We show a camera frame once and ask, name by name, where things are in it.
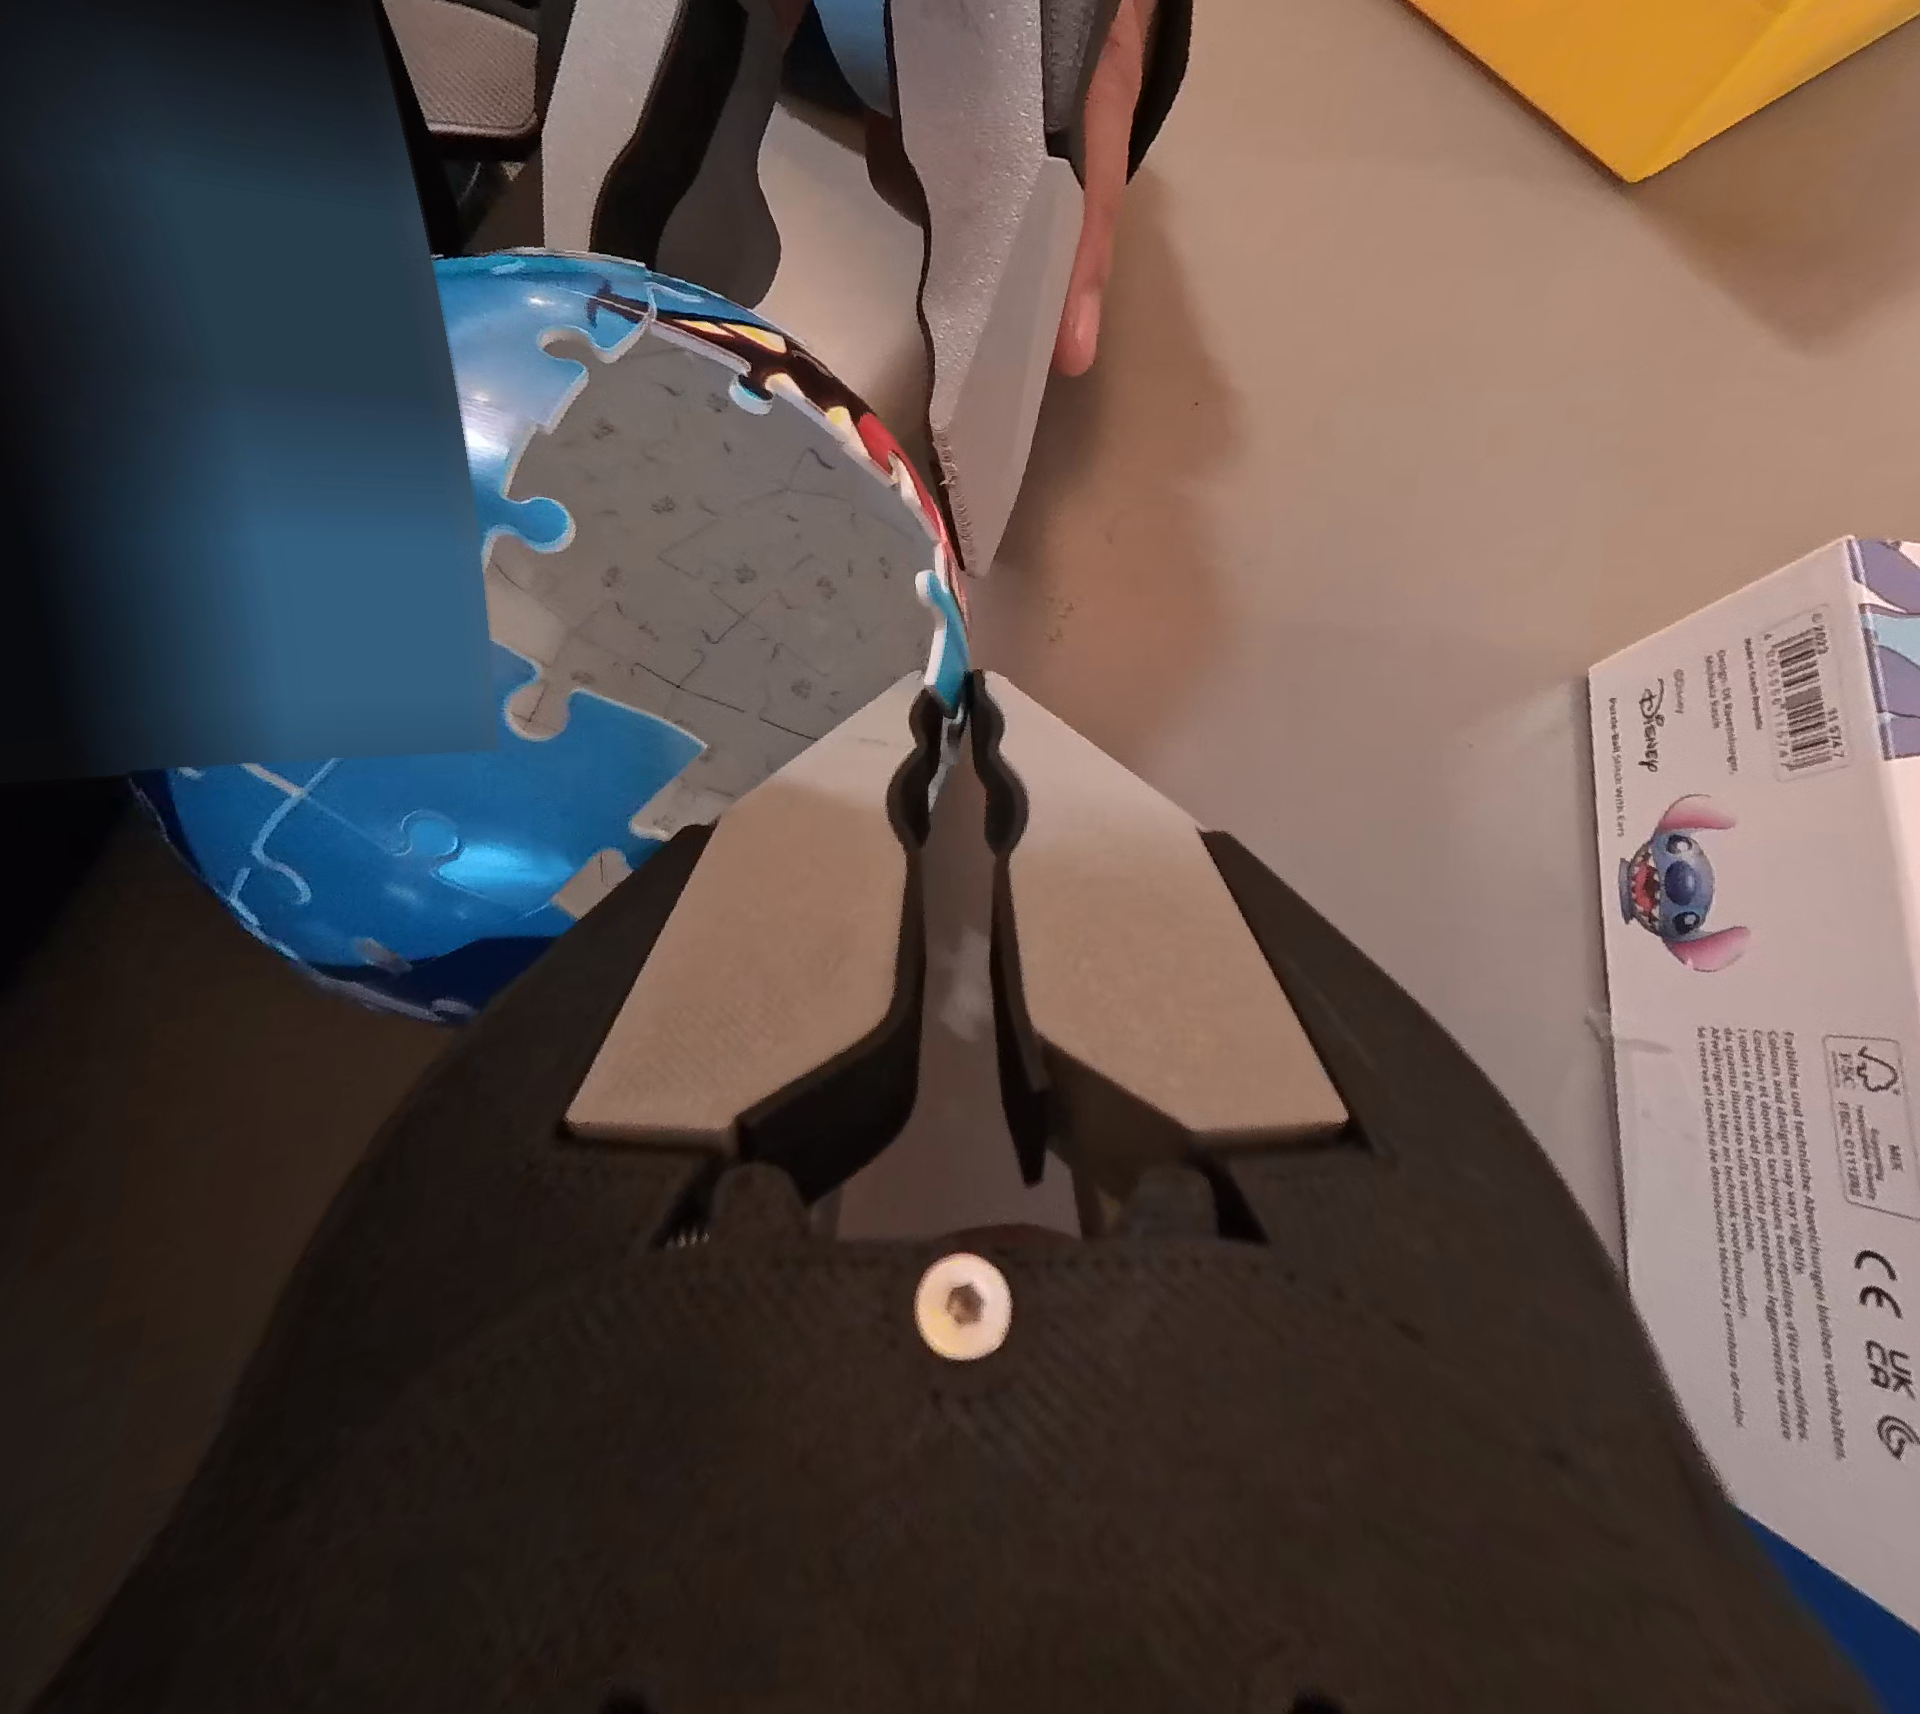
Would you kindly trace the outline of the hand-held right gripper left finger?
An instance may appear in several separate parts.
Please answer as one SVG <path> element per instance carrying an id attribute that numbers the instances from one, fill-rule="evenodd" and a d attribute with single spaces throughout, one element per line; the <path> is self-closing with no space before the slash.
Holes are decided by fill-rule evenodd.
<path id="1" fill-rule="evenodd" d="M 568 1104 L 569 1132 L 770 1166 L 807 1205 L 899 1136 L 946 727 L 905 674 L 703 830 Z"/>

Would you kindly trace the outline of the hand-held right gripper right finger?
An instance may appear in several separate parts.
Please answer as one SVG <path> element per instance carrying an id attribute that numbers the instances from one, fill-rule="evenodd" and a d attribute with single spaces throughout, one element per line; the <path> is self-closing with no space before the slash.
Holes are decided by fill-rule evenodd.
<path id="1" fill-rule="evenodd" d="M 1019 1174 L 1090 1184 L 1339 1136 L 1350 1114 L 1197 823 L 998 672 L 972 679 L 988 975 Z"/>

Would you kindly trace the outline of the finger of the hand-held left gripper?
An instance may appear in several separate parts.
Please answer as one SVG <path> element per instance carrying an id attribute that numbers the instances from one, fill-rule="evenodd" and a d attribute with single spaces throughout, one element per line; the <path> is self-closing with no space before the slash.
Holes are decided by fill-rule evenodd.
<path id="1" fill-rule="evenodd" d="M 967 574 L 1028 470 L 1083 227 L 1043 126 L 1043 0 L 886 0 L 899 141 L 924 197 L 925 423 Z"/>
<path id="2" fill-rule="evenodd" d="M 574 0 L 539 129 L 539 240 L 743 309 L 782 242 L 758 163 L 783 39 L 770 0 Z"/>

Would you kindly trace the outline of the blue puzzle ball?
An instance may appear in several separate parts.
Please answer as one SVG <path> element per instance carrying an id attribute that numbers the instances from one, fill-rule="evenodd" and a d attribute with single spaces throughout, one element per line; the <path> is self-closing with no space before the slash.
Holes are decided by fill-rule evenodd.
<path id="1" fill-rule="evenodd" d="M 937 497 L 792 333 L 605 254 L 434 272 L 495 740 L 127 789 L 258 946 L 372 1010 L 458 1025 L 874 699 L 924 697 L 949 725 L 969 646 Z"/>

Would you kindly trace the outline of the white and blue puzzle box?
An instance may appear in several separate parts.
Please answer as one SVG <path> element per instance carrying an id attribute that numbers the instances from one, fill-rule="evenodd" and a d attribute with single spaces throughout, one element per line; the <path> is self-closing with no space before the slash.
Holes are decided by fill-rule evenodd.
<path id="1" fill-rule="evenodd" d="M 1915 1705 L 1917 548 L 1588 674 L 1629 1294 L 1789 1582 Z"/>

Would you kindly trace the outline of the person's left hand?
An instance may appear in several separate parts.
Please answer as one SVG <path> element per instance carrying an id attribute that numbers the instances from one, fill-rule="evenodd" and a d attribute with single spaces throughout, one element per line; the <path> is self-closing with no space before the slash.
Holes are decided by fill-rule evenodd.
<path id="1" fill-rule="evenodd" d="M 1083 104 L 1083 214 L 1051 355 L 1059 379 L 1086 377 L 1098 355 L 1140 109 L 1158 98 L 1167 42 L 1166 0 L 1118 0 Z"/>

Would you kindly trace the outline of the grey mesh chair seat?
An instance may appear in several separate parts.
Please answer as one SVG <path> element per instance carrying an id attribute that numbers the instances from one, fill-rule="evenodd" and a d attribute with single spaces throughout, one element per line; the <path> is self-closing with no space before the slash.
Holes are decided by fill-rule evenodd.
<path id="1" fill-rule="evenodd" d="M 535 33 L 460 0 L 379 0 L 425 131 L 480 157 L 537 141 Z"/>

